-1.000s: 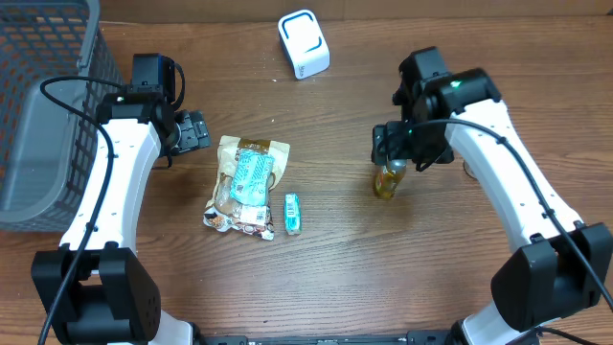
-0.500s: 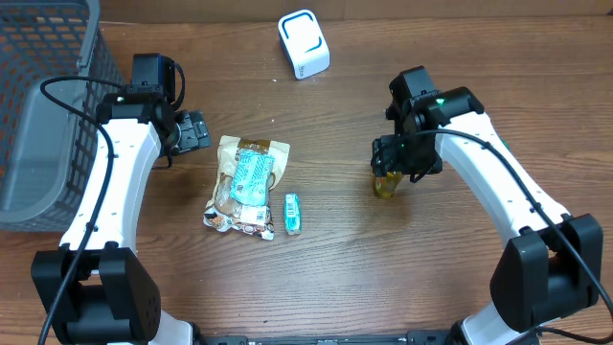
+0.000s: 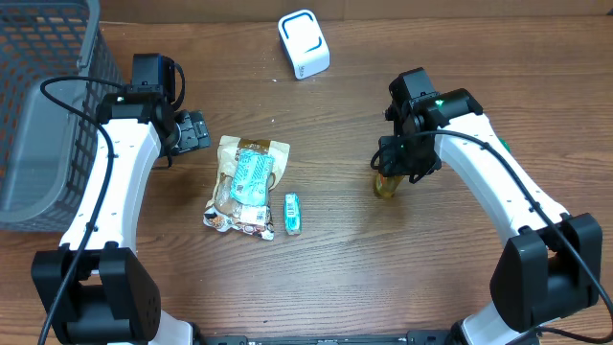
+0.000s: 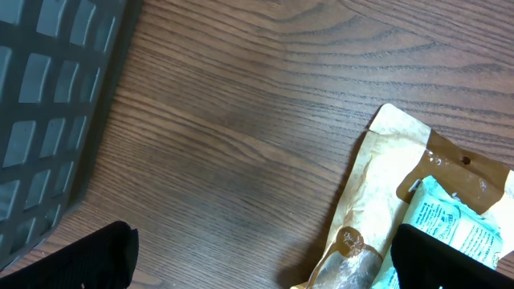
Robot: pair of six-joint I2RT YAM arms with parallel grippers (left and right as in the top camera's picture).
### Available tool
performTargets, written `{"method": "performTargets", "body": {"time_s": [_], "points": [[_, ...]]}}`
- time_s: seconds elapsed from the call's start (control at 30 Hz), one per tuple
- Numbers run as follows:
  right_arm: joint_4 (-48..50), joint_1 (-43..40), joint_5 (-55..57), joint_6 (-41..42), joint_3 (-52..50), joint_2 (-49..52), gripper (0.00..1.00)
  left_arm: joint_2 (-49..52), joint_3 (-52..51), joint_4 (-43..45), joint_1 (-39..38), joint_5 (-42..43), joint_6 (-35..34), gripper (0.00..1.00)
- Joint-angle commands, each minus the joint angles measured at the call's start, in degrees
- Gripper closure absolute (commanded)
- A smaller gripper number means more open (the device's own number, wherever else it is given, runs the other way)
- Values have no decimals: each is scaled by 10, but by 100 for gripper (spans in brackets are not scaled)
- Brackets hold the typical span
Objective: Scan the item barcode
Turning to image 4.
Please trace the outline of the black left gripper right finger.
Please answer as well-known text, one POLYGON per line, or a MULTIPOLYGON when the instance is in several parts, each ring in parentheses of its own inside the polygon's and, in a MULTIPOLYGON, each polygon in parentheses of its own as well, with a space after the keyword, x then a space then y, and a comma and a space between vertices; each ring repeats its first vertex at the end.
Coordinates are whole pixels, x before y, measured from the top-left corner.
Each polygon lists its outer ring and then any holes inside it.
POLYGON ((513 279, 408 224, 390 254, 401 289, 513 289, 513 279))

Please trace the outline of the brown snack bag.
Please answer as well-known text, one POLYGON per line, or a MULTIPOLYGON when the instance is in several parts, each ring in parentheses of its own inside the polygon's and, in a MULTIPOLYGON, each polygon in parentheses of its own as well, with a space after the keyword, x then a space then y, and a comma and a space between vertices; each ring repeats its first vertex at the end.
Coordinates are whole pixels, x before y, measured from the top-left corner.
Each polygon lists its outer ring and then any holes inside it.
POLYGON ((357 153, 307 288, 374 288, 391 242, 425 177, 490 219, 507 206, 513 171, 453 144, 392 104, 382 105, 357 153))

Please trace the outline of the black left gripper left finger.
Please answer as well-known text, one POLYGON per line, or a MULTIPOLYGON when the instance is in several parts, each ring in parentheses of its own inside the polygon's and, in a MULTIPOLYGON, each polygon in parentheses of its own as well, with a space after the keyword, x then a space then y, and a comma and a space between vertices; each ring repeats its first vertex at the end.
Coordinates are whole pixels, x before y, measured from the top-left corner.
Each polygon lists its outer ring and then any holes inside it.
POLYGON ((2 277, 1 289, 126 289, 138 252, 138 231, 116 221, 2 277))

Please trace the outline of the teal wet wipes pack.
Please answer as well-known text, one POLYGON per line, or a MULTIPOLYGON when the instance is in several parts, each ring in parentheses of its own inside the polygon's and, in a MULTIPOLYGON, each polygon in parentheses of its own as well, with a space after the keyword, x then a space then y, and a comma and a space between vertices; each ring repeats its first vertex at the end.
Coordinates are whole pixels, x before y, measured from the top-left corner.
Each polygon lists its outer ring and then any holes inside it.
MULTIPOLYGON (((456 196, 449 195, 437 180, 420 181, 403 218, 408 224, 496 271, 497 263, 513 249, 513 220, 507 206, 497 219, 485 218, 456 196)), ((400 288, 389 248, 374 288, 400 288)))

